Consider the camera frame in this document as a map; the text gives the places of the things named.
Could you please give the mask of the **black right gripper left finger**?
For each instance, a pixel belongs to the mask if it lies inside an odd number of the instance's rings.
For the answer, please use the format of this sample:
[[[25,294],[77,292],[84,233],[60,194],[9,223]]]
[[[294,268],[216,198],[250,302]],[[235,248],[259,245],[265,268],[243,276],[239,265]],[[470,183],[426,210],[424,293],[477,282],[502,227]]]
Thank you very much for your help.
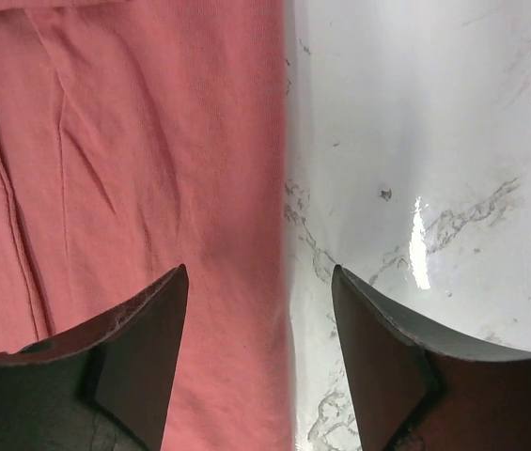
[[[61,334],[0,353],[0,450],[158,450],[186,314],[185,266]]]

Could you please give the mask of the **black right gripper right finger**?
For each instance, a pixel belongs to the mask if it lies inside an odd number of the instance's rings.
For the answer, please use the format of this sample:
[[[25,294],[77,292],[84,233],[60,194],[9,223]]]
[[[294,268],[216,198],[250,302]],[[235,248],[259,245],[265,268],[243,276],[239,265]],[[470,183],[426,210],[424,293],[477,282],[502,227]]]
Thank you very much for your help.
[[[332,295],[366,450],[531,450],[531,352],[463,334],[336,266]]]

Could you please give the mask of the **pink t-shirt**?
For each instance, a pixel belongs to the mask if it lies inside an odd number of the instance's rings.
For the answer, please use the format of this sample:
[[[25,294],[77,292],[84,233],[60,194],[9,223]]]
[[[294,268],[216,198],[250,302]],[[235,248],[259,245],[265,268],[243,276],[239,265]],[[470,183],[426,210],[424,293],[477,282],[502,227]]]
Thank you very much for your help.
[[[0,351],[190,278],[166,450],[290,450],[279,1],[0,1]]]

